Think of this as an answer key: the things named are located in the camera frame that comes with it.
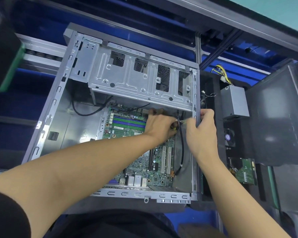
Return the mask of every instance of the human arm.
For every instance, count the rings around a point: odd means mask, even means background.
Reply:
[[[187,120],[187,143],[209,184],[231,237],[289,237],[228,171],[217,151],[214,111],[201,110],[201,124]]]
[[[0,174],[0,192],[22,207],[32,237],[43,237],[64,210],[175,134],[176,119],[162,113],[150,110],[142,135],[77,144],[8,170]]]

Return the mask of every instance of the left hand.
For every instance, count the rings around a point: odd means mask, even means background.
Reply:
[[[176,130],[171,129],[171,124],[177,122],[177,119],[165,116],[163,112],[163,108],[160,108],[158,111],[151,108],[145,127],[144,135],[153,137],[156,140],[156,145],[162,144],[177,133]]]

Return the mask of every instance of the pcie slot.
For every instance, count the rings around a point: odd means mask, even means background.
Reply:
[[[172,154],[172,148],[168,147],[168,153],[167,153],[167,160],[166,160],[166,174],[170,174],[171,172],[171,154]]]
[[[161,165],[160,165],[160,173],[164,174],[166,170],[166,150],[167,147],[163,146],[162,154],[161,154]]]

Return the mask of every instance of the hand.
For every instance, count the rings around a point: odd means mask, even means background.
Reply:
[[[171,124],[175,123],[175,117],[163,115],[163,108],[156,111],[151,108],[145,127],[145,135],[151,136],[155,139],[156,146],[162,144],[171,136],[177,133],[176,130],[171,130]]]
[[[201,109],[201,120],[197,128],[194,118],[187,120],[187,144],[198,162],[218,157],[214,111]]]

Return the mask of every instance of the white pci slot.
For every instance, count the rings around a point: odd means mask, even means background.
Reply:
[[[161,164],[160,164],[160,173],[164,174],[165,173],[165,170],[166,170],[166,150],[167,150],[167,147],[166,146],[163,146],[163,149],[162,149],[162,155],[161,155]]]
[[[171,154],[172,154],[172,148],[168,147],[168,153],[167,153],[167,160],[166,160],[166,174],[170,174],[171,172]]]

